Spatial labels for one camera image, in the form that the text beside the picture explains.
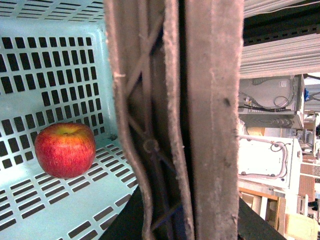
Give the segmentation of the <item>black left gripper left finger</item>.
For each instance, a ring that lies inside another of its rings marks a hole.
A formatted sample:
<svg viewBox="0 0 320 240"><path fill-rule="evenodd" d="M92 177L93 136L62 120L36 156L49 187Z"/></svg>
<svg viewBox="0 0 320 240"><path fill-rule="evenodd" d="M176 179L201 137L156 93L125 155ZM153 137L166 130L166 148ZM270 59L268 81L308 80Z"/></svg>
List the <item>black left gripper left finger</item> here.
<svg viewBox="0 0 320 240"><path fill-rule="evenodd" d="M100 240L142 240L144 206L142 193L137 187L129 201L104 231Z"/></svg>

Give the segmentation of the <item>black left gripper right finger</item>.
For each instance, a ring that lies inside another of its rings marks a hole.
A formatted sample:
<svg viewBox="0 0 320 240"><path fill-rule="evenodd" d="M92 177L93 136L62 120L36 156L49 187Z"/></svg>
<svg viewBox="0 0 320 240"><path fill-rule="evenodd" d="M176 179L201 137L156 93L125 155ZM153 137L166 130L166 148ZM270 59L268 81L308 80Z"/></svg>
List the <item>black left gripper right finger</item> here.
<svg viewBox="0 0 320 240"><path fill-rule="evenodd" d="M238 240L285 240L278 231L254 212L242 198L239 198L237 219Z"/></svg>

